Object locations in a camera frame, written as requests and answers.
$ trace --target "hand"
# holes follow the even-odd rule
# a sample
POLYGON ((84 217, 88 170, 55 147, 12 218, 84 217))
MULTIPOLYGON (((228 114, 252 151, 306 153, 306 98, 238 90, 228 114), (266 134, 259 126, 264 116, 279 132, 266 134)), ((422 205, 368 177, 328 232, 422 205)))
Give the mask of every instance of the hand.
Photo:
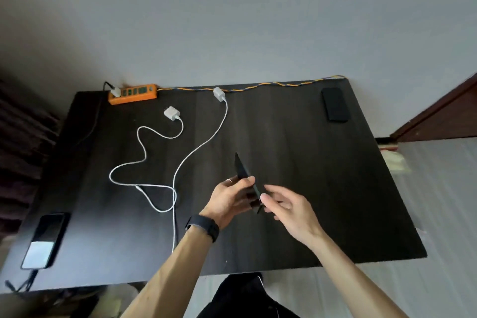
POLYGON ((280 220, 292 237, 310 248, 316 238, 326 236, 304 196, 282 186, 264 186, 271 192, 271 195, 260 195, 260 200, 266 206, 265 212, 274 213, 273 218, 280 220))
POLYGON ((235 215, 251 209, 247 189, 254 183, 253 176, 241 180, 234 176, 219 183, 212 191, 210 200, 200 215, 214 219, 222 230, 235 215))

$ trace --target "watch strap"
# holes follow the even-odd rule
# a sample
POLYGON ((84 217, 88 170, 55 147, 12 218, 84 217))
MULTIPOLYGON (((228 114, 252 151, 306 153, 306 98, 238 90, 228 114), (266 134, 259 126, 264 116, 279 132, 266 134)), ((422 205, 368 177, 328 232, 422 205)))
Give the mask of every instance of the watch strap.
POLYGON ((191 225, 204 229, 206 233, 211 236, 213 243, 217 240, 220 229, 214 219, 202 215, 192 215, 187 221, 186 230, 188 230, 191 225))

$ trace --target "dark wooden desktop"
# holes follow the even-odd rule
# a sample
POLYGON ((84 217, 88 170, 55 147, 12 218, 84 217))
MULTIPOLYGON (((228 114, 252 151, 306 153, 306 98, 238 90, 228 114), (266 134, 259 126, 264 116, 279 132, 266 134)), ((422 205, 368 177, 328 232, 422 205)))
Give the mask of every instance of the dark wooden desktop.
MULTIPOLYGON (((305 195, 328 234, 356 263, 426 257, 409 214, 347 80, 301 87, 262 86, 227 94, 229 114, 217 136, 193 154, 177 175, 179 238, 218 182, 235 175, 234 154, 259 184, 287 186, 305 195), (327 121, 321 89, 343 90, 351 119, 327 121)), ((146 281, 170 255, 172 213, 157 213, 134 187, 112 184, 109 171, 139 160, 136 129, 146 125, 173 136, 180 122, 163 111, 180 110, 185 128, 175 140, 142 130, 143 164, 115 173, 121 182, 171 184, 180 161, 217 129, 225 104, 212 92, 164 91, 157 99, 111 106, 105 92, 79 92, 41 188, 1 273, 20 285, 21 270, 41 215, 70 212, 52 267, 39 271, 32 290, 146 281), (97 124, 87 137, 99 111, 97 124)), ((161 208, 168 189, 146 191, 161 208)), ((236 217, 221 231, 203 275, 319 266, 270 214, 236 217)))

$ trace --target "brown curtain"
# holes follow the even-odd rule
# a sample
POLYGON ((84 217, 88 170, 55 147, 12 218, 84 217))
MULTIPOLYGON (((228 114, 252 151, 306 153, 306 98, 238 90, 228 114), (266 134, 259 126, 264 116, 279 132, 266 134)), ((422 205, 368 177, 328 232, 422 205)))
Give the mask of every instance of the brown curtain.
POLYGON ((26 216, 59 129, 56 116, 0 80, 0 240, 26 216))

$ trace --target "forearm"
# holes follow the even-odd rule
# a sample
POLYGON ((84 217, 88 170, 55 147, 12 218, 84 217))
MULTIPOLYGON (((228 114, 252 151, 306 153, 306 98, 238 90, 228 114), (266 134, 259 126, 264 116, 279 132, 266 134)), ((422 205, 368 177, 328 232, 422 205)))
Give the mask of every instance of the forearm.
POLYGON ((408 318, 408 316, 325 235, 310 249, 323 264, 355 318, 408 318))
POLYGON ((191 226, 122 317, 182 317, 211 245, 205 230, 191 226))

